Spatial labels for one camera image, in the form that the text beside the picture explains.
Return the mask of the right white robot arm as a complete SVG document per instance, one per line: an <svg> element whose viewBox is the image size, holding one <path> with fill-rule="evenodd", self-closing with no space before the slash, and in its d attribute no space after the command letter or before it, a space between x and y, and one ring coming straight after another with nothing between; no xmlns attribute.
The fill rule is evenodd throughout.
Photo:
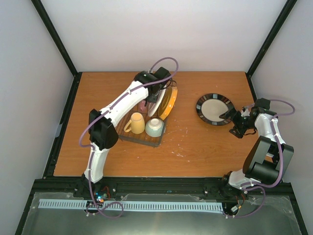
<svg viewBox="0 0 313 235"><path fill-rule="evenodd" d="M219 193L224 199L238 196L257 186L273 188L281 182L287 170L294 148L287 145L281 137L279 114L270 110L270 103L270 100L260 98L241 111L232 108L220 115L220 118L233 122L230 133L237 138L243 138L250 129L258 134L242 169L231 171L222 177Z"/></svg>

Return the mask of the yellow ceramic mug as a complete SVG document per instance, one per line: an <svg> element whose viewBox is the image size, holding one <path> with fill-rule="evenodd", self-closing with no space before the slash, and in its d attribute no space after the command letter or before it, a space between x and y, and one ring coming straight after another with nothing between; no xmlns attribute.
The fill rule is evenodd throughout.
<svg viewBox="0 0 313 235"><path fill-rule="evenodd" d="M134 134L141 134L145 130L145 120L141 113L133 113L130 120L124 126L124 132L132 132Z"/></svg>

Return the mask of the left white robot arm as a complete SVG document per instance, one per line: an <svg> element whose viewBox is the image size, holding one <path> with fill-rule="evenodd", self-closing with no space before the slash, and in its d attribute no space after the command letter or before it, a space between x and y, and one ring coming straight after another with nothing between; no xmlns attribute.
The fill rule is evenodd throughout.
<svg viewBox="0 0 313 235"><path fill-rule="evenodd" d="M116 126L136 104L145 99L153 99L171 77L170 72L163 67L156 72L141 71L112 103L99 111L90 111L89 124L79 138L81 147L90 148L84 172L88 181L84 190L89 196L96 197L102 191L99 181L103 178L105 161L109 150L119 139Z"/></svg>

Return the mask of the orange dotted plate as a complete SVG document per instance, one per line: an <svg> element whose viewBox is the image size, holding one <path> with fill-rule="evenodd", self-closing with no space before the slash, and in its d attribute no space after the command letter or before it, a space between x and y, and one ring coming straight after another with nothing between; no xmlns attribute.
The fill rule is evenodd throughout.
<svg viewBox="0 0 313 235"><path fill-rule="evenodd" d="M165 120L169 116L171 110L174 107L177 95L178 89L175 86L171 86L166 90L157 112L157 115L160 119Z"/></svg>

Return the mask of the pink dotted plate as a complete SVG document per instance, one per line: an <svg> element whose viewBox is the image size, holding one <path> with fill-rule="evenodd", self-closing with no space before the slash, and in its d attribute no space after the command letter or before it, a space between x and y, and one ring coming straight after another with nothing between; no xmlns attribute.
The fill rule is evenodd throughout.
<svg viewBox="0 0 313 235"><path fill-rule="evenodd" d="M139 110L145 112L147 110L147 101L144 99L139 103Z"/></svg>

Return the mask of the black white striped plate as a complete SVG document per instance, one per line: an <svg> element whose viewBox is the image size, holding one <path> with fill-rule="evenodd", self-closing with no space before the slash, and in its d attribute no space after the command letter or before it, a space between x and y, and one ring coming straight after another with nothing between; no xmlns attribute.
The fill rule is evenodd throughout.
<svg viewBox="0 0 313 235"><path fill-rule="evenodd" d="M159 92L158 97L157 97L156 103L150 103L149 104L148 113L147 113L148 117L152 117L155 114L155 112L158 110L158 108L159 108L159 106L163 100L163 97L165 95L165 92L166 92L165 89L161 90Z"/></svg>

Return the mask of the dark wire dish rack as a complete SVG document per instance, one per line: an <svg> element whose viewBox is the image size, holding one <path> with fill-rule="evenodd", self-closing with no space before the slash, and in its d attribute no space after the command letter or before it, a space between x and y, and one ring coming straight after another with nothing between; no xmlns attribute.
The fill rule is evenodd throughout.
<svg viewBox="0 0 313 235"><path fill-rule="evenodd" d="M158 92L155 103L139 102L119 122L116 128L119 138L158 147L177 95L177 87L169 83Z"/></svg>

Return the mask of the black rimmed cream plate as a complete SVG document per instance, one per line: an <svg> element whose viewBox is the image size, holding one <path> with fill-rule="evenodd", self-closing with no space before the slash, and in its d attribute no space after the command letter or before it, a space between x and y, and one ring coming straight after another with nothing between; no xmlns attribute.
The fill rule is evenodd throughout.
<svg viewBox="0 0 313 235"><path fill-rule="evenodd" d="M233 103L225 96L210 93L201 96L196 103L196 112L205 123L223 126L231 123L231 118L220 118L234 108Z"/></svg>

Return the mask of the light green ceramic bowl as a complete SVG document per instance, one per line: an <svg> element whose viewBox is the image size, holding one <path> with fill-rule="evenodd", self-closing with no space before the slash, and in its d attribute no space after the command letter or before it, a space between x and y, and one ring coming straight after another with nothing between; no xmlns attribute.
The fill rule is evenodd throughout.
<svg viewBox="0 0 313 235"><path fill-rule="evenodd" d="M145 126L145 132L148 136L158 138L162 134L164 122L159 118L150 119Z"/></svg>

